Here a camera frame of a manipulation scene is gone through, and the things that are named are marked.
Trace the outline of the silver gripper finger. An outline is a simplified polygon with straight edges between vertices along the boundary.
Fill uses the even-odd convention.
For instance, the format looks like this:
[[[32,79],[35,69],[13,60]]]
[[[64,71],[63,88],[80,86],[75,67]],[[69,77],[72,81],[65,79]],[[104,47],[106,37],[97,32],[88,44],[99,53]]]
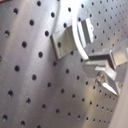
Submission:
[[[108,60],[109,62],[113,61],[112,54],[109,50],[93,52],[89,54],[90,60]]]
[[[107,61],[86,61],[83,69],[87,77],[92,78],[96,85],[104,87],[117,96],[120,95],[124,81],[122,73],[112,69]]]

